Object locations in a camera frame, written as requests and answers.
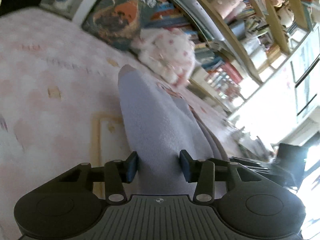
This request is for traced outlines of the lavender and mauve cloth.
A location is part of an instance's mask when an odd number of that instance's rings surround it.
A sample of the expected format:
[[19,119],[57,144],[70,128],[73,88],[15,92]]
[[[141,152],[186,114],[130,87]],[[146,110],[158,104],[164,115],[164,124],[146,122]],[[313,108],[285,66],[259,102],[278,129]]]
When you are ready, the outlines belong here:
[[138,194],[193,196],[179,153],[228,160],[217,137],[187,102],[148,74],[125,65],[118,75],[120,107],[132,151],[139,157]]

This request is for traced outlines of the pink white plush bunny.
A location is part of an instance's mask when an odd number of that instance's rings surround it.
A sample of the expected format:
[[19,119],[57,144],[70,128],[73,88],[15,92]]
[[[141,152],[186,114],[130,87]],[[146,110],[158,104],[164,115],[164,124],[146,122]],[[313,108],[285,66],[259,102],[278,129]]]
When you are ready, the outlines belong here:
[[138,59],[167,83],[184,87],[198,64],[195,43],[178,28],[142,29],[131,42]]

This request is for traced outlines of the white wooden bookshelf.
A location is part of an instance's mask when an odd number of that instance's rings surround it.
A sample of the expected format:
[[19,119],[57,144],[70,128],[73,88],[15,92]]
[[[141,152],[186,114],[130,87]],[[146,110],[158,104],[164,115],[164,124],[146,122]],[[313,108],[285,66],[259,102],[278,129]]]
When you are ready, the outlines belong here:
[[[72,10],[72,22],[78,26],[82,26],[88,14],[94,7],[97,0],[81,0],[79,4]],[[253,69],[252,60],[249,59],[249,56],[246,55],[243,46],[236,39],[236,36],[232,34],[231,29],[227,27],[227,24],[223,22],[221,16],[217,14],[213,9],[210,9],[209,3],[205,0],[196,0],[199,3],[201,9],[203,9],[210,21],[213,22],[214,26],[217,27],[219,32],[221,33],[224,40],[221,41],[222,45],[224,45],[233,56],[238,60],[240,65],[248,71],[250,78],[259,86],[256,90],[250,93],[249,97],[243,99],[243,103],[236,107],[232,114],[235,115],[244,105],[247,104],[249,100],[259,91],[265,84],[258,77],[258,72]],[[302,27],[298,26],[296,30],[300,30],[305,32],[305,35],[301,39],[301,41],[297,41],[293,38],[289,38],[288,41],[285,40],[285,34],[280,30],[280,22],[276,20],[276,13],[273,12],[266,18],[267,22],[272,24],[271,30],[273,31],[272,36],[278,39],[277,44],[281,47],[282,53],[286,55],[286,59],[279,65],[279,68],[284,66],[288,61],[292,59],[294,53],[298,51],[300,48],[305,46],[306,43],[312,37],[318,37],[317,34],[317,26],[314,26],[311,30],[305,30]]]

